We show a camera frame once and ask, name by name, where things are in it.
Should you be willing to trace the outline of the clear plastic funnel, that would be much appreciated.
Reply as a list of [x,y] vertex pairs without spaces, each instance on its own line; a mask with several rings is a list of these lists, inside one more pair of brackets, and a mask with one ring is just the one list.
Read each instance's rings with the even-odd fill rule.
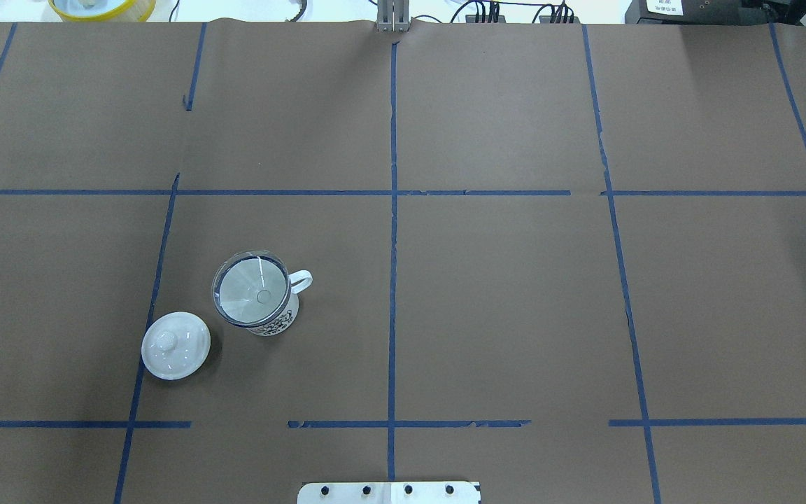
[[249,250],[230,256],[215,273],[212,285],[215,310],[238,328],[259,328],[281,315],[291,297],[291,281],[284,262],[268,250]]

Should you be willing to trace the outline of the white ceramic lid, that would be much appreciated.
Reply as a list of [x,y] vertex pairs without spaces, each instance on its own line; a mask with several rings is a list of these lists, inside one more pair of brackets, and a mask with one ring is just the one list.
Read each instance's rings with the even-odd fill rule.
[[141,343],[147,371],[167,381],[185,379],[205,363],[211,350],[210,328],[204,319],[176,311],[155,320]]

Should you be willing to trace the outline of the white enamel mug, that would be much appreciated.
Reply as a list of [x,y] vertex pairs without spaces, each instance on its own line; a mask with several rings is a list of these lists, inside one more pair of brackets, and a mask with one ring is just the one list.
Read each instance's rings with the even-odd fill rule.
[[299,294],[312,283],[308,270],[288,274],[265,261],[246,267],[238,278],[241,291],[236,318],[253,334],[279,335],[297,318]]

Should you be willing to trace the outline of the black device with label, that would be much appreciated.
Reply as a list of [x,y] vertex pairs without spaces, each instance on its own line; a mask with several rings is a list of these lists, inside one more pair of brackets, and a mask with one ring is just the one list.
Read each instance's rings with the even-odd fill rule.
[[625,25],[741,26],[741,1],[631,1]]

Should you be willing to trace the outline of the brown paper table cover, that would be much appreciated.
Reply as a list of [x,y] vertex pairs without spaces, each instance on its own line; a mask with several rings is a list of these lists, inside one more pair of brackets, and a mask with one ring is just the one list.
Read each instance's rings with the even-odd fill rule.
[[806,503],[806,27],[0,23],[0,503],[374,480]]

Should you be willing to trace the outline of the aluminium frame post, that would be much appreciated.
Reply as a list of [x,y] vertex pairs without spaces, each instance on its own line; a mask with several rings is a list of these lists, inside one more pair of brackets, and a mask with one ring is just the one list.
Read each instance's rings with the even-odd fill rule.
[[411,26],[409,0],[375,0],[378,32],[408,32]]

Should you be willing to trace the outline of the yellow tape roll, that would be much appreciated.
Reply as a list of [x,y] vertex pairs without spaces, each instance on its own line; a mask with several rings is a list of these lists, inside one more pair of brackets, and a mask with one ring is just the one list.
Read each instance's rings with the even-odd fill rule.
[[65,22],[147,22],[157,1],[48,1]]

